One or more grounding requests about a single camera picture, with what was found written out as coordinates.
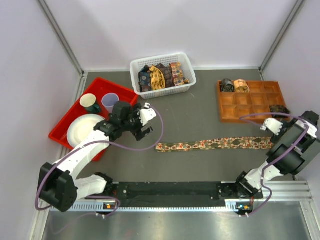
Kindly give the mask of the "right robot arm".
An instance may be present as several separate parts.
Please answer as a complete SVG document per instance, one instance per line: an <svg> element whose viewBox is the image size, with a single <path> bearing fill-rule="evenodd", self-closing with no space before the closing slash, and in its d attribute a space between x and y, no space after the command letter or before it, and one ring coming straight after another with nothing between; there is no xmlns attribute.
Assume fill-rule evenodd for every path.
<svg viewBox="0 0 320 240"><path fill-rule="evenodd" d="M273 147L260 167L241 173L233 185L234 194L239 198L250 198L266 182L300 173L320 153L319 120L320 116L313 111L305 111L289 122L267 118L260 129L273 133Z"/></svg>

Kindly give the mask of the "floral patterned tie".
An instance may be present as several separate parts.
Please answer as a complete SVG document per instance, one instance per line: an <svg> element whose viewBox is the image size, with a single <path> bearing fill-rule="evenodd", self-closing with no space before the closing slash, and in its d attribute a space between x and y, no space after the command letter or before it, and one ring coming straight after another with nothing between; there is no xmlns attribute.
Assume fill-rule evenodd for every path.
<svg viewBox="0 0 320 240"><path fill-rule="evenodd" d="M188 152L206 150L269 150L273 147L270 137L227 137L194 142L158 143L157 152Z"/></svg>

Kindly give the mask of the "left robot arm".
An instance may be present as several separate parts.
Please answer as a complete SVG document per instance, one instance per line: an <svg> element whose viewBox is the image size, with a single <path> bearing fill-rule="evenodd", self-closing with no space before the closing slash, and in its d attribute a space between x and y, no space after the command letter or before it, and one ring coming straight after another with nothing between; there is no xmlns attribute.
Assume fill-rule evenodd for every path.
<svg viewBox="0 0 320 240"><path fill-rule="evenodd" d="M84 140L71 152L55 163L45 163L39 171L35 208L40 211L39 200L60 212L68 211L77 200L100 195L109 198L114 191L113 179L98 172L90 177L79 178L81 171L92 160L115 142L123 133L130 132L137 141L149 135L153 128L145 126L157 117L149 103L119 101L107 118L94 124Z"/></svg>

